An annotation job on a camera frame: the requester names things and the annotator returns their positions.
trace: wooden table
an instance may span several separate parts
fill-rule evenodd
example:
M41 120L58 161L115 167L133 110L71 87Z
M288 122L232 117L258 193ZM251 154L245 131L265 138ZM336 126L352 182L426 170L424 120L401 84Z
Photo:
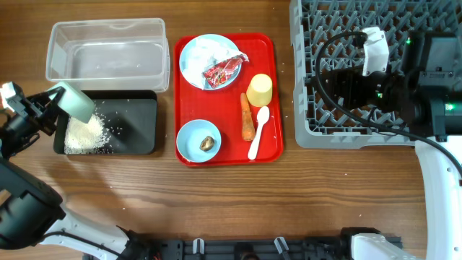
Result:
M27 95L52 85L45 79L45 59L51 28L60 21L161 17L171 58L173 46L185 35L262 32L274 42L285 143L276 162L199 169L181 165L175 158L172 73L170 89L159 95L154 154L66 157L56 155L53 138L42 134L12 158L52 185L71 209L139 233L186 240L302 238L367 226L402 236L406 250L425 255L424 188L413 149L302 149L295 142L289 1L15 3L0 5L0 82L14 80ZM81 259L81 254L37 246L0 251L0 259Z

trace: light blue plate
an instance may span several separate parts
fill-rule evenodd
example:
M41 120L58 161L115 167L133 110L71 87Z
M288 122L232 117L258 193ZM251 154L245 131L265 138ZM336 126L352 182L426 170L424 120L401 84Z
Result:
M200 146L210 136L215 140L211 150L204 152ZM207 120L197 119L186 123L176 136L176 147L181 155L193 163L203 163L212 159L222 145L222 135L218 128Z
M183 70L186 68L186 60L189 57L189 53L190 53L191 49L196 45L196 40L197 39L202 39L202 38L217 41L218 43L220 43L223 46L226 46L226 47L228 47L230 49L239 51L237 46L230 39L226 38L225 36L213 35L213 34L198 36L198 37L194 38L193 40L189 41L189 43L186 44L185 48L181 51L181 54L180 54L180 71L181 71L181 74L183 74ZM219 90L219 89L222 89L223 87L228 86L238 76L238 74L240 72L240 67L241 67L241 65L239 65L239 67L237 68L237 71L230 77L230 79L228 81L226 81L225 83L221 84L220 86L218 86L218 87L216 87L214 89L212 87L210 87L209 83L206 82L204 90Z

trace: dish rack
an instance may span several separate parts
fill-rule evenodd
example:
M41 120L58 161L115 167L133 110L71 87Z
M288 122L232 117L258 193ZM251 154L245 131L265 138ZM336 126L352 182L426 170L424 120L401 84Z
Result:
M456 0L382 1L382 0L291 0L290 41L295 58L295 139L304 148L358 149L367 145L414 145L405 136L391 136L362 126L342 113L327 109L310 85L315 76L315 60L321 43L343 31L359 31L378 26L385 30L392 72L400 72L401 55L408 30L433 30L459 35L462 3ZM321 70L362 65L351 38L341 39L328 48L321 59ZM462 82L462 75L456 74ZM404 122L392 113L361 107L354 113L371 117L378 124L399 128Z

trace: spoon handle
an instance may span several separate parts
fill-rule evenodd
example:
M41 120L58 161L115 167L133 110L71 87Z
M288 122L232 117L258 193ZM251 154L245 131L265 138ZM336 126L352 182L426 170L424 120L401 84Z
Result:
M255 139L252 141L250 145L250 149L248 150L248 158L250 160L255 160L257 157L258 145L260 144L260 137L261 137L261 130L263 128L263 124L259 123L257 128L257 133L255 135Z

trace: plastic spoon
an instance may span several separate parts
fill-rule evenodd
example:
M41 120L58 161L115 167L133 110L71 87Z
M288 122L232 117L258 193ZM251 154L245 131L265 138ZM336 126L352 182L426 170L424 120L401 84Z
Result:
M264 106L260 108L257 114L257 133L255 135L255 139L252 141L252 144L250 145L250 149L248 150L248 158L250 160L255 160L255 158L257 157L258 145L260 144L261 130L263 128L263 125L266 124L268 120L269 108L267 106Z

